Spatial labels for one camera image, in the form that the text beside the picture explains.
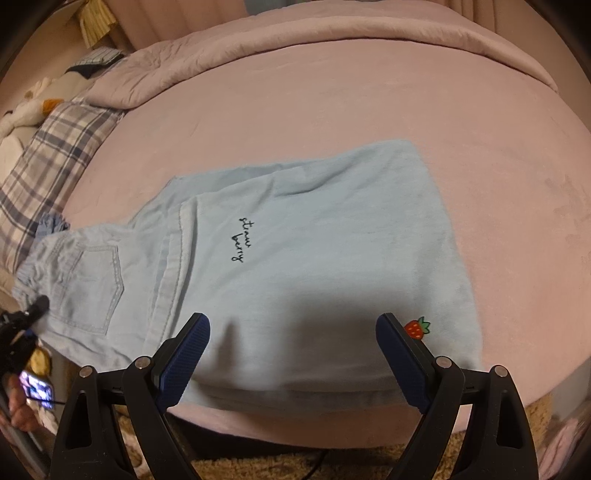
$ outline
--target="blue rubber pad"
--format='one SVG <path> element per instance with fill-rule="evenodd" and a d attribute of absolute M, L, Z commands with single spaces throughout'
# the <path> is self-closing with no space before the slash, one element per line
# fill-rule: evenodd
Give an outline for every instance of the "blue rubber pad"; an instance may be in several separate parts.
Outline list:
<path fill-rule="evenodd" d="M 378 317 L 375 324 L 378 345 L 406 401 L 425 414 L 431 404 L 427 395 L 427 377 L 401 335 L 407 334 L 403 329 L 396 330 L 386 315 Z"/>
<path fill-rule="evenodd" d="M 202 313 L 196 315 L 200 315 L 198 321 L 185 334 L 184 339 L 160 375 L 158 385 L 160 394 L 156 398 L 156 406 L 161 412 L 165 412 L 167 408 L 180 401 L 209 342 L 211 333 L 209 319 Z"/>

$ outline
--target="jeans back pocket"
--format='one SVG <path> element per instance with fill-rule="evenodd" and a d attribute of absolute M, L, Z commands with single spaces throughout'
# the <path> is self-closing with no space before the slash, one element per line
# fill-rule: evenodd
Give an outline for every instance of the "jeans back pocket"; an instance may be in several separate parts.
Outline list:
<path fill-rule="evenodd" d="M 81 245 L 67 275 L 58 316 L 70 326 L 104 335 L 122 293 L 117 247 Z"/>

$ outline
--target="phone screen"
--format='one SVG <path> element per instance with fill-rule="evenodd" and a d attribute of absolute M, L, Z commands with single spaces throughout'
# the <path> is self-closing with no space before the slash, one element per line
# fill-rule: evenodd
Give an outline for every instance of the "phone screen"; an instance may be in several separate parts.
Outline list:
<path fill-rule="evenodd" d="M 21 385 L 25 390 L 27 397 L 41 400 L 44 408 L 53 408 L 53 387 L 50 383 L 41 380 L 27 371 L 23 371 L 20 376 Z"/>

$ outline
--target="bed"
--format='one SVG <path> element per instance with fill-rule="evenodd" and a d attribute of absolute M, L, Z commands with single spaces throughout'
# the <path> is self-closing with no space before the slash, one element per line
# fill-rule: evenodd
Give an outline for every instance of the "bed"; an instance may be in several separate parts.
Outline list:
<path fill-rule="evenodd" d="M 64 215 L 72 228 L 125 222 L 173 176 L 410 140 L 472 282 L 483 364 L 506 365 L 530 403 L 591 353 L 591 135 L 556 90 L 531 57 L 440 5 L 294 5 L 154 44 L 95 83 L 87 101 L 129 111 Z M 304 417 L 173 411 L 315 447 L 400 443 L 418 421 L 402 403 Z"/>

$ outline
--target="hand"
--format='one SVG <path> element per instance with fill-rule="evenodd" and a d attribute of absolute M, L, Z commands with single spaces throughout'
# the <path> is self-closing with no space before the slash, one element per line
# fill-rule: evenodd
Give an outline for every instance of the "hand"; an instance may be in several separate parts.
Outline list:
<path fill-rule="evenodd" d="M 33 432 L 39 428 L 39 422 L 33 410 L 27 405 L 27 396 L 22 388 L 18 376 L 11 375 L 7 381 L 8 409 L 11 415 L 11 424 L 14 428 L 23 432 Z M 8 420 L 0 414 L 0 424 L 8 425 Z"/>

